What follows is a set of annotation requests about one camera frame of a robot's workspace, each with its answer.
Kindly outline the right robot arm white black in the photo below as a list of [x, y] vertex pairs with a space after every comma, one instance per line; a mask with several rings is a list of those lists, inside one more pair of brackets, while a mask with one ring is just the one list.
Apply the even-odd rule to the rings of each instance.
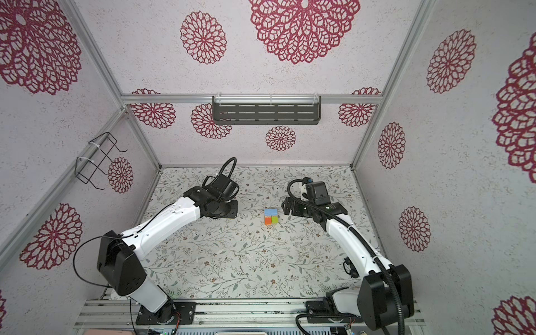
[[301, 333], [303, 319], [312, 323], [363, 322], [370, 330], [388, 334], [396, 325], [398, 334], [406, 332], [406, 319], [415, 314], [413, 280], [404, 265], [394, 265], [365, 240], [339, 202], [332, 202], [322, 181], [309, 177], [291, 180], [283, 213], [311, 219], [341, 247], [346, 257], [343, 269], [361, 281], [358, 289], [342, 287], [326, 293], [322, 301], [308, 301], [307, 312], [297, 315], [295, 323]]

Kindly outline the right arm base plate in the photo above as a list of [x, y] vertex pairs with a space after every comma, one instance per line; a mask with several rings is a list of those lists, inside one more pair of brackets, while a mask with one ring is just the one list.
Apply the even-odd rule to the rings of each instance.
[[308, 323], [361, 322], [359, 315], [338, 312], [327, 300], [308, 300], [305, 303]]

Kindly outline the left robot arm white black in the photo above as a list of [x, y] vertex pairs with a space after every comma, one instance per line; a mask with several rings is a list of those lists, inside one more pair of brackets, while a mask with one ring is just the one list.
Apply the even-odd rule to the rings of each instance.
[[110, 230], [96, 237], [100, 243], [97, 270], [106, 280], [103, 287], [137, 302], [154, 323], [167, 325], [178, 318], [173, 298], [150, 279], [142, 261], [162, 242], [198, 219], [237, 217], [240, 187], [232, 179], [236, 165], [235, 157], [228, 159], [216, 176], [206, 177], [201, 185], [184, 192], [148, 221], [122, 233]]

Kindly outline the blue wood block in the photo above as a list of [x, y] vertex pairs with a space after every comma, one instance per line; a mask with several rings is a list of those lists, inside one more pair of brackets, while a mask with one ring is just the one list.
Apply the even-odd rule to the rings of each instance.
[[265, 209], [264, 210], [264, 215], [266, 217], [270, 216], [278, 216], [278, 209]]

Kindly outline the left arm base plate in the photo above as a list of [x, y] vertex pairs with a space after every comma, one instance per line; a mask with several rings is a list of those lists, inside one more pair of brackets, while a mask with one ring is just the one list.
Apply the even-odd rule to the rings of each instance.
[[168, 301], [157, 312], [140, 307], [136, 325], [192, 325], [197, 304], [195, 302]]

